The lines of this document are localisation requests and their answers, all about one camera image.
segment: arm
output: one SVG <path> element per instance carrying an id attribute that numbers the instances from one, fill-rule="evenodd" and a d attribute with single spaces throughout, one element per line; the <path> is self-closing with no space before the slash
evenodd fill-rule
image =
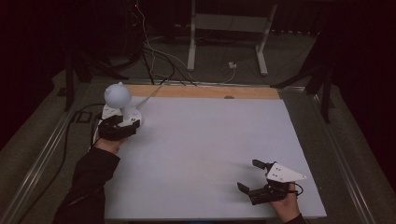
<path id="1" fill-rule="evenodd" d="M 115 154 L 125 141 L 100 139 L 78 161 L 72 187 L 59 206 L 53 223 L 105 223 L 104 185 L 113 177 L 120 161 Z"/>
<path id="2" fill-rule="evenodd" d="M 295 191 L 295 185 L 290 183 L 289 190 Z M 285 224 L 305 224 L 297 204 L 297 195 L 295 193 L 288 193 L 284 200 L 271 202 L 270 204 L 280 220 Z"/>

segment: dark background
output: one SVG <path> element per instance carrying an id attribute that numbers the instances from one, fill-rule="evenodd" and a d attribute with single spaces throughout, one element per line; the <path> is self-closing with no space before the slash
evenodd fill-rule
<path id="1" fill-rule="evenodd" d="M 186 25 L 190 22 L 190 1 L 141 2 L 147 22 L 170 38 L 176 34 L 174 24 Z M 64 33 L 67 29 L 59 29 L 59 24 L 74 18 L 70 19 L 70 24 L 91 27 L 82 29 L 85 35 L 78 35 L 90 39 L 92 34 L 89 32 L 97 32 L 97 27 L 90 26 L 95 24 L 92 17 L 78 16 L 81 11 L 92 13 L 91 3 L 73 0 L 56 3 L 46 0 L 2 2 L 1 148 L 52 90 L 51 78 L 64 70 Z M 221 13 L 247 16 L 258 16 L 268 10 L 263 1 L 252 1 L 251 4 L 257 6 L 244 7 L 241 1 L 203 0 L 197 10 L 221 10 Z M 396 6 L 390 1 L 284 1 L 279 4 L 273 22 L 277 34 L 292 31 L 318 35 L 320 32 L 305 65 L 331 62 L 333 84 L 340 88 L 394 189 L 395 11 Z M 115 23 L 123 23 L 123 10 L 114 10 L 114 16 Z"/>

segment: table leg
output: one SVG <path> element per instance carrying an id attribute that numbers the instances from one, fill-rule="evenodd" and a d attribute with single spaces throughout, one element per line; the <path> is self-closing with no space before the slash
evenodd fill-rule
<path id="1" fill-rule="evenodd" d="M 262 76 L 268 75 L 267 65 L 265 64 L 265 59 L 264 59 L 264 55 L 263 55 L 262 51 L 264 50 L 265 43 L 266 43 L 268 35 L 270 34 L 270 31 L 271 31 L 271 24 L 274 19 L 276 7 L 277 7 L 277 5 L 272 6 L 270 14 L 267 17 L 267 22 L 265 24 L 264 32 L 262 34 L 262 42 L 260 43 L 260 45 L 256 45 L 257 60 L 258 60 L 259 67 L 260 67 L 260 74 Z"/>
<path id="2" fill-rule="evenodd" d="M 190 49 L 189 59 L 187 61 L 187 70 L 192 72 L 195 64 L 195 0 L 191 0 L 191 37 L 190 37 Z"/>

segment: white ball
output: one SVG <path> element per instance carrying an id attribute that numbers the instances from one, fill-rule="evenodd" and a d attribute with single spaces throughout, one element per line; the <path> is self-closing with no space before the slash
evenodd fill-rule
<path id="1" fill-rule="evenodd" d="M 105 101 L 111 108 L 124 108 L 131 102 L 131 98 L 131 93 L 122 82 L 113 84 L 105 90 Z"/>

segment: table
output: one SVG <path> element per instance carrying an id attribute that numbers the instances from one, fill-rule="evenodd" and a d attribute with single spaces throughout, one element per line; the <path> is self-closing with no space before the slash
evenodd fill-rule
<path id="1" fill-rule="evenodd" d="M 191 40 L 189 49 L 189 59 L 187 70 L 193 71 L 195 67 L 195 29 L 209 30 L 227 30 L 262 33 L 262 42 L 256 46 L 257 60 L 262 75 L 268 75 L 267 65 L 265 63 L 262 51 L 270 33 L 272 20 L 276 12 L 277 4 L 273 4 L 267 17 L 245 17 L 229 15 L 213 15 L 196 13 L 195 0 L 191 0 Z"/>
<path id="2" fill-rule="evenodd" d="M 134 103 L 155 86 L 129 86 Z M 254 159 L 308 178 L 299 197 L 305 217 L 325 217 L 304 153 L 276 90 L 163 86 L 142 107 L 143 125 L 120 150 L 106 184 L 109 220 L 227 220 L 276 217 L 251 205 L 236 183 L 266 184 Z"/>

